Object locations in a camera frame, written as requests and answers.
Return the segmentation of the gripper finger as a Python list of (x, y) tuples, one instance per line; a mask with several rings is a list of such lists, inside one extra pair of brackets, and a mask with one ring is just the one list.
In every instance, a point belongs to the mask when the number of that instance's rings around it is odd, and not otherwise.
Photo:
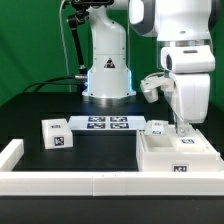
[(184, 128), (181, 125), (177, 125), (176, 131), (177, 131), (177, 134), (179, 134), (179, 135), (184, 134)]

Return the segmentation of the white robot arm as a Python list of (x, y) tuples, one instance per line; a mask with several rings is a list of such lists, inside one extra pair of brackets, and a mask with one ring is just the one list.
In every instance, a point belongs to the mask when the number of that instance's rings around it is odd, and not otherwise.
[(157, 90), (174, 114), (176, 132), (202, 123), (208, 111), (210, 73), (215, 69), (211, 29), (220, 16), (221, 0), (92, 0), (87, 7), (93, 62), (83, 96), (95, 102), (133, 96), (131, 62), (146, 62), (147, 44), (130, 33), (154, 40), (159, 75), (141, 81), (148, 102)]

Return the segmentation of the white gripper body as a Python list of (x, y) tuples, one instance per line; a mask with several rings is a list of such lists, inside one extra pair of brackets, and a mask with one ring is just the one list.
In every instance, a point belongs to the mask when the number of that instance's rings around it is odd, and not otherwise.
[(186, 123), (202, 123), (208, 110), (210, 76), (215, 58), (209, 45), (163, 47), (161, 65), (174, 90), (164, 92), (174, 114)]

